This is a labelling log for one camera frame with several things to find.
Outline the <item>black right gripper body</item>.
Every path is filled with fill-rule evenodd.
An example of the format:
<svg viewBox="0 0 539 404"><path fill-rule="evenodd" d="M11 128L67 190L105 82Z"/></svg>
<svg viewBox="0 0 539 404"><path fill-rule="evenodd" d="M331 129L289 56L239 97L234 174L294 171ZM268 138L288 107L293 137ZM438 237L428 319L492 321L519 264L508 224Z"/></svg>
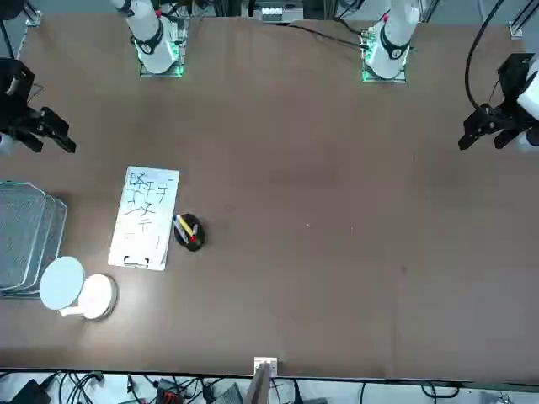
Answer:
<svg viewBox="0 0 539 404"><path fill-rule="evenodd" d="M34 73L20 60L1 59L1 133L16 141L38 141L36 117L29 107Z"/></svg>

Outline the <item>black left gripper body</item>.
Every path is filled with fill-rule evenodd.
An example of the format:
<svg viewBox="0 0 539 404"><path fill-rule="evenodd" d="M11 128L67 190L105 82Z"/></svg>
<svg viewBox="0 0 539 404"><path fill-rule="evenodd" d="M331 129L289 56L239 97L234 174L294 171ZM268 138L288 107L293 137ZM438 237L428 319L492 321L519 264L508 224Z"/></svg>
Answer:
<svg viewBox="0 0 539 404"><path fill-rule="evenodd" d="M484 105L490 127L529 127L538 122L538 56L513 53L498 69L503 101Z"/></svg>

